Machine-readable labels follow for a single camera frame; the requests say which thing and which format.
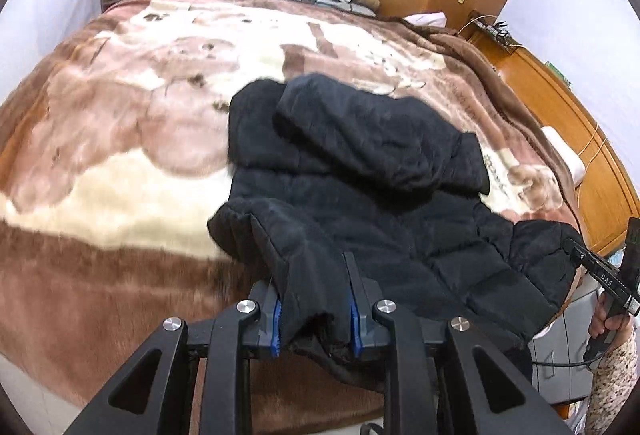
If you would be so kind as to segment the floral sleeve right forearm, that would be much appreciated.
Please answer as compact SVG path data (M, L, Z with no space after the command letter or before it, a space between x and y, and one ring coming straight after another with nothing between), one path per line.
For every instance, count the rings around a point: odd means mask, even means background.
M638 380L636 331L611 349L593 372L586 434L603 434L620 413Z

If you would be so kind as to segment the person's right hand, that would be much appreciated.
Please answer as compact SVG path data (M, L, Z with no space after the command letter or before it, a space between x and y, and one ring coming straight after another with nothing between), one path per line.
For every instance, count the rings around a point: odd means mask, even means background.
M608 296L605 293L601 293L591 317L588 333L590 337L597 339L605 330L614 332L614 344L620 345L628 340L634 327L628 314L610 316Z

